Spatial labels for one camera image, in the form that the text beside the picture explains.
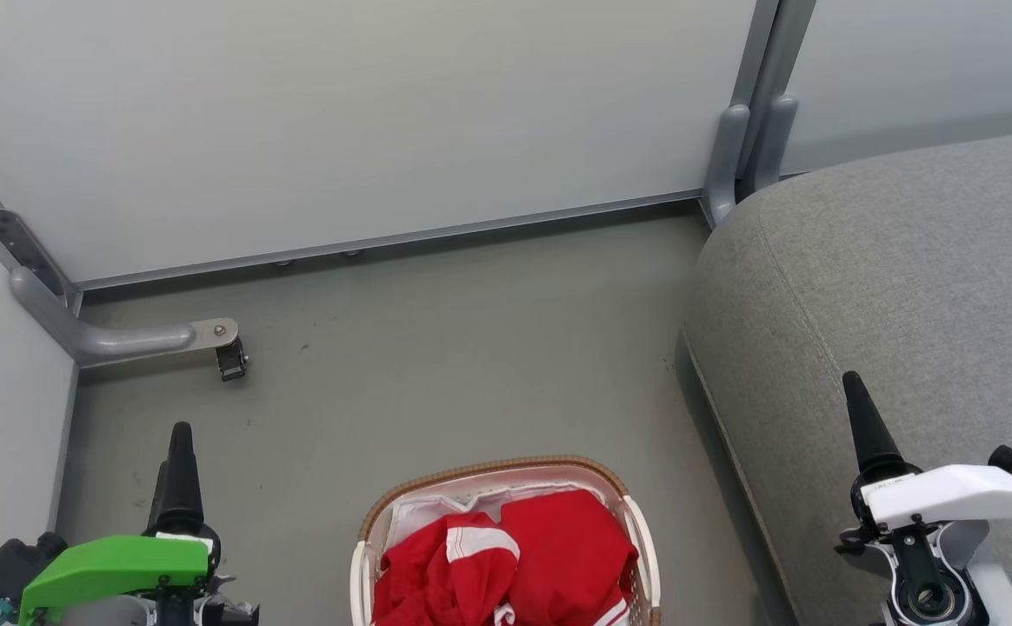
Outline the white laundry basket brown rim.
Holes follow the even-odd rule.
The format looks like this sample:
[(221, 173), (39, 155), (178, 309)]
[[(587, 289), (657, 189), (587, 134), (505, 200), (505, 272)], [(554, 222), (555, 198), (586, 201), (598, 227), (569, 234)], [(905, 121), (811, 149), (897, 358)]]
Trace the white laundry basket brown rim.
[(527, 456), (486, 461), (420, 476), (380, 496), (356, 536), (350, 565), (352, 626), (371, 626), (374, 586), (382, 574), (383, 552), (391, 545), (391, 530), (400, 503), (440, 498), (457, 504), (484, 504), (489, 494), (533, 494), (533, 486), (564, 486), (592, 491), (638, 550), (629, 573), (628, 626), (662, 626), (661, 578), (648, 520), (622, 479), (585, 456)]

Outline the grey fabric sofa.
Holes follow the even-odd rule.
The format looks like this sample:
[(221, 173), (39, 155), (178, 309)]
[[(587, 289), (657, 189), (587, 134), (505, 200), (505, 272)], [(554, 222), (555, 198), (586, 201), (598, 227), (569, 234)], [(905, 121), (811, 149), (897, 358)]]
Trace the grey fabric sofa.
[(1012, 136), (812, 171), (749, 196), (698, 254), (677, 368), (797, 626), (865, 626), (883, 582), (855, 526), (855, 371), (909, 463), (1012, 448)]

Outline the grey twin partition post feet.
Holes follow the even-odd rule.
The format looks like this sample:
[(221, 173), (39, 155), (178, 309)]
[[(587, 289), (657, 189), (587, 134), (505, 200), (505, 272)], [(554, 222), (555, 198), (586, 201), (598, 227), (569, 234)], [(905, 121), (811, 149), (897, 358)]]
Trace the grey twin partition post feet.
[(799, 99), (792, 94), (780, 95), (769, 103), (760, 135), (754, 137), (754, 147), (744, 168), (740, 165), (751, 110), (746, 104), (733, 104), (723, 112), (718, 119), (716, 137), (700, 197), (700, 206), (710, 229), (716, 229), (742, 198), (780, 181), (797, 111)]

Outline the small black caster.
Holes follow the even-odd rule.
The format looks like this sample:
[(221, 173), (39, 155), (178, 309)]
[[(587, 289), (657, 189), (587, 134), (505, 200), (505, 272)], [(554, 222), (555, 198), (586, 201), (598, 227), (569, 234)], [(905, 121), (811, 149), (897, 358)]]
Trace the small black caster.
[(248, 354), (245, 353), (243, 340), (237, 337), (235, 341), (217, 346), (216, 364), (220, 372), (221, 380), (224, 382), (243, 379), (248, 369)]

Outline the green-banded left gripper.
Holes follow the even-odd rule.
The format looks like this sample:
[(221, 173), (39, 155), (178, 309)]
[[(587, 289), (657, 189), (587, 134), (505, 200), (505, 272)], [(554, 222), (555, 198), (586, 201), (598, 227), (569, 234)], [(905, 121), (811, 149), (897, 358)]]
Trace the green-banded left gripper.
[[(18, 626), (57, 626), (69, 609), (116, 596), (143, 602), (149, 609), (147, 626), (200, 626), (197, 605), (209, 594), (221, 555), (219, 537), (203, 524), (192, 428), (176, 423), (167, 458), (157, 468), (150, 534), (109, 536), (66, 548), (25, 586)], [(197, 533), (168, 532), (172, 529)]]

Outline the red shorts white stripe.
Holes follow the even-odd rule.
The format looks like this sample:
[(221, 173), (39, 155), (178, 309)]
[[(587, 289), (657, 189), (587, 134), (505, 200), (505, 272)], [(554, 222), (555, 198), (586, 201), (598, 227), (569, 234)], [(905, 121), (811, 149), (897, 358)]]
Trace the red shorts white stripe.
[(511, 626), (519, 560), (489, 515), (442, 516), (383, 555), (371, 626)]

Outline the black perforated hinge strip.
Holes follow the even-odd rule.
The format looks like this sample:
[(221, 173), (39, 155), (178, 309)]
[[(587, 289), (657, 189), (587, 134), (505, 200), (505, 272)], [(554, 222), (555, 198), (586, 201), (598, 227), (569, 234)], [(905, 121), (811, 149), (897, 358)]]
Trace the black perforated hinge strip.
[(18, 265), (36, 275), (58, 298), (66, 300), (72, 293), (71, 284), (56, 261), (29, 226), (12, 210), (0, 209), (0, 242)]

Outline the grey curved partition foot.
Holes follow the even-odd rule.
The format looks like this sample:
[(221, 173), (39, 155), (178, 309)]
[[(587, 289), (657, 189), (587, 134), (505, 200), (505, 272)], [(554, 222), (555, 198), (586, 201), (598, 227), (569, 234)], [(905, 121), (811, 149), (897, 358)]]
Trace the grey curved partition foot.
[(135, 329), (102, 328), (66, 309), (25, 267), (11, 270), (9, 283), (10, 293), (18, 304), (81, 368), (191, 351), (215, 351), (217, 346), (240, 338), (238, 323), (223, 317)]

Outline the grey partition bottom rail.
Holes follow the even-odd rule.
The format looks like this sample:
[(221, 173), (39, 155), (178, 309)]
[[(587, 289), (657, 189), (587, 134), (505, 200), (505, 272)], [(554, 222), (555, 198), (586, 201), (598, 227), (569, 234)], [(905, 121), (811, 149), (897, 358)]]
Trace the grey partition bottom rail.
[(594, 205), (576, 207), (576, 209), (541, 211), (541, 213), (525, 216), (490, 219), (489, 221), (448, 226), (442, 227), (441, 229), (411, 231), (410, 233), (405, 234), (356, 239), (355, 241), (346, 243), (299, 247), (299, 249), (283, 250), (283, 252), (247, 255), (237, 258), (229, 258), (229, 260), (167, 267), (167, 269), (148, 270), (148, 272), (136, 272), (124, 275), (93, 278), (93, 280), (74, 282), (73, 286), (77, 290), (121, 288), (121, 286), (130, 284), (173, 280), (173, 278), (180, 278), (189, 275), (201, 275), (213, 272), (225, 272), (226, 270), (238, 270), (243, 269), (243, 267), (255, 267), (263, 264), (306, 260), (306, 258), (355, 252), (355, 250), (371, 250), (377, 249), (377, 247), (414, 244), (422, 241), (430, 241), (430, 239), (466, 236), (481, 233), (481, 231), (516, 229), (516, 227), (556, 222), (562, 221), (563, 219), (575, 219), (586, 216), (597, 216), (607, 213), (615, 213), (615, 211), (645, 209), (645, 207), (657, 206), (661, 205), (661, 203), (696, 201), (696, 199), (700, 198), (702, 194), (703, 190), (695, 189), (678, 191), (678, 193), (632, 198), (628, 199), (628, 201), (594, 203)]

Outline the red shirt white hem stripes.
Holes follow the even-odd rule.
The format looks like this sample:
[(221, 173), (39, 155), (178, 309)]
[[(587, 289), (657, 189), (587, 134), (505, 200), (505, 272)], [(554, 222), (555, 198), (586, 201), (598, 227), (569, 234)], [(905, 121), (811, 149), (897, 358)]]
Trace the red shirt white hem stripes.
[(640, 558), (621, 523), (582, 489), (507, 503), (501, 527), (519, 547), (514, 626), (629, 626)]

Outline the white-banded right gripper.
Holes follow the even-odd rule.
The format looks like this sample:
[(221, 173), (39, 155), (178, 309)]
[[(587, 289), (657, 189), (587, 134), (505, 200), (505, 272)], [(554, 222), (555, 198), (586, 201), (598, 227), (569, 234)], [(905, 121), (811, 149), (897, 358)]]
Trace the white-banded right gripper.
[(857, 526), (836, 551), (887, 582), (871, 626), (1012, 626), (1012, 582), (980, 557), (990, 524), (1012, 520), (1012, 475), (991, 466), (907, 473), (898, 445), (856, 371), (842, 376), (861, 479)]

